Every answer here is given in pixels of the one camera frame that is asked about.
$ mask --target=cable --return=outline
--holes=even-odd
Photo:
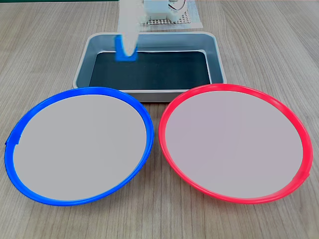
[[[182,10],[182,8],[185,6],[185,4],[186,4],[186,0],[184,0],[183,6],[182,6],[180,9],[176,9],[175,7],[173,7],[173,6],[170,5],[170,4],[168,4],[168,6],[169,6],[170,8],[172,8],[173,10],[179,11],[179,10]]]

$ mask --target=wood grain surface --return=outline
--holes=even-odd
[[[264,205],[203,195],[169,167],[158,142],[164,104],[146,104],[151,155],[123,189],[97,202],[51,207],[21,194],[4,166],[5,141],[33,106],[71,89],[87,38],[114,32],[118,2],[0,4],[1,239],[319,239],[319,2],[198,1],[229,83],[290,107],[311,136],[314,163],[296,192]]]

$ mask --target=white grid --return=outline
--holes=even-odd
[[[177,22],[171,22],[168,19],[163,20],[150,20],[147,23],[143,23],[142,25],[164,25],[164,24],[181,24],[181,23],[190,23],[188,10],[181,16],[181,18]]]

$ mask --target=red plate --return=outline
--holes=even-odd
[[[294,192],[313,148],[297,116],[260,91],[231,84],[191,89],[166,108],[159,142],[171,167],[203,193],[259,204]]]

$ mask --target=blue object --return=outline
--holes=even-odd
[[[117,99],[120,99],[129,105],[131,105],[142,117],[144,123],[145,123],[145,128],[146,128],[146,133],[147,133],[147,140],[146,140],[146,146],[145,146],[145,151],[143,153],[143,156],[135,168],[135,170],[124,180],[122,181],[119,185],[114,187],[113,189],[102,193],[100,195],[87,198],[87,199],[81,199],[81,200],[75,200],[75,201],[60,201],[60,200],[54,200],[50,199],[47,197],[43,197],[39,194],[34,193],[30,189],[28,189],[19,179],[15,168],[13,164],[13,153],[14,153],[14,148],[17,144],[19,144],[20,137],[22,135],[22,132],[26,125],[29,123],[29,121],[37,114],[39,113],[42,109],[46,108],[47,106],[70,98],[70,97],[75,97],[75,96],[82,96],[82,95],[104,95],[104,96],[110,96],[114,97]],[[35,106],[33,109],[31,109],[28,113],[26,113],[22,119],[17,123],[17,125],[14,127],[13,131],[11,132],[9,138],[6,141],[6,148],[5,148],[5,153],[4,153],[4,164],[5,168],[7,171],[7,174],[13,183],[13,185],[24,195],[29,197],[30,199],[33,199],[37,202],[43,203],[43,204],[48,204],[48,205],[53,205],[53,206],[76,206],[76,205],[81,205],[85,203],[90,203],[97,201],[101,198],[104,198],[115,191],[119,190],[122,188],[124,185],[126,185],[144,166],[146,163],[147,158],[150,155],[152,146],[153,146],[153,141],[154,141],[154,127],[153,123],[151,120],[151,117],[147,110],[144,108],[144,106],[135,98],[132,96],[123,93],[118,90],[110,89],[110,88],[104,88],[104,87],[85,87],[85,88],[77,88],[77,89],[72,89],[69,91],[65,91],[62,93],[59,93],[55,96],[52,96],[48,98],[47,100],[41,102],[37,106]]]
[[[138,48],[136,47],[135,52],[132,56],[127,56],[124,52],[122,36],[117,35],[115,37],[115,60],[116,61],[136,61],[138,58]]]

